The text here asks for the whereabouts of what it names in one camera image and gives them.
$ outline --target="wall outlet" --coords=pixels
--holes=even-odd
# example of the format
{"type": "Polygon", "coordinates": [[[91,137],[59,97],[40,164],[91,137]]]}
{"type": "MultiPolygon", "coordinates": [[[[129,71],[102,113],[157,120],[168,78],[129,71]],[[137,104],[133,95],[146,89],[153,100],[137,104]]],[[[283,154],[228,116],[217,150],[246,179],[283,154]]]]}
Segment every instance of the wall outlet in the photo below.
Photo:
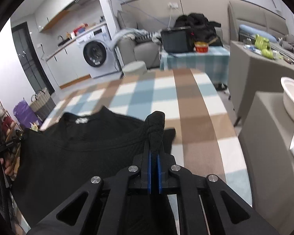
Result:
{"type": "Polygon", "coordinates": [[[169,2],[168,7],[169,7],[169,9],[178,9],[179,5],[177,2],[169,2]]]}

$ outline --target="washing machine door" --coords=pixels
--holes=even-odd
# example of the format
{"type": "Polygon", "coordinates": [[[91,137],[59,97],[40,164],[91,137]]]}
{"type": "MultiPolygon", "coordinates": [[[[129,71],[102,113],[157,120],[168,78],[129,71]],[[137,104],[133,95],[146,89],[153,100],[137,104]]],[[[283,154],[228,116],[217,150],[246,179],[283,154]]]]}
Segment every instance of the washing machine door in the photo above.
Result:
{"type": "Polygon", "coordinates": [[[92,67],[100,67],[107,59],[105,46],[98,41],[88,42],[84,47],[84,58],[92,67]]]}

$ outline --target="kitchen counter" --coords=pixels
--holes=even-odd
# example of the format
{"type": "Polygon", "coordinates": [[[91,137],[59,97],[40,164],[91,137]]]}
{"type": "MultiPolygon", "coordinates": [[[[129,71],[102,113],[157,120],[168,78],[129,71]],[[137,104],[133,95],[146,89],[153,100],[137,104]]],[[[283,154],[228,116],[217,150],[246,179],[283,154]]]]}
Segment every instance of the kitchen counter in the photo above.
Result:
{"type": "Polygon", "coordinates": [[[71,43],[75,42],[79,37],[81,36],[84,36],[85,34],[97,29],[97,28],[101,28],[102,26],[106,25],[107,23],[106,22],[102,22],[102,23],[99,23],[95,26],[92,26],[88,29],[86,29],[84,32],[80,33],[79,35],[77,35],[74,39],[72,40],[69,40],[68,42],[66,42],[65,44],[63,44],[62,46],[60,46],[56,51],[54,51],[52,54],[48,55],[46,57],[46,62],[48,60],[50,60],[52,57],[54,57],[57,53],[59,53],[62,49],[64,49],[65,47],[67,47],[68,45],[70,45],[71,43]]]}

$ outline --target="woven basket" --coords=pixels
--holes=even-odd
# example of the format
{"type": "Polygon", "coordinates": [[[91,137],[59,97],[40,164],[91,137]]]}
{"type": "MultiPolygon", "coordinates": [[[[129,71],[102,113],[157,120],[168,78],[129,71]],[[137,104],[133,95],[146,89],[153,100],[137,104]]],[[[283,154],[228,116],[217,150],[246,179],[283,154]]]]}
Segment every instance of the woven basket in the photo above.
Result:
{"type": "Polygon", "coordinates": [[[55,103],[47,88],[44,88],[32,96],[32,103],[29,106],[42,121],[45,121],[51,111],[55,108],[55,103]]]}

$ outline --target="kitchen sink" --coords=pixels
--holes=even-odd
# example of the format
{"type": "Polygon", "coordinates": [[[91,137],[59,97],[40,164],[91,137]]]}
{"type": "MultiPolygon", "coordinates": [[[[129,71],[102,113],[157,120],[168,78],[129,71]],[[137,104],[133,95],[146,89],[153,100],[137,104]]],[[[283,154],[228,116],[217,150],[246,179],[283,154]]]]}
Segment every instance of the kitchen sink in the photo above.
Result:
{"type": "Polygon", "coordinates": [[[67,38],[67,39],[65,39],[65,40],[63,40],[62,42],[60,42],[59,44],[58,44],[58,47],[60,47],[60,46],[62,46],[63,44],[66,44],[68,41],[70,41],[71,39],[70,38],[67,38]]]}

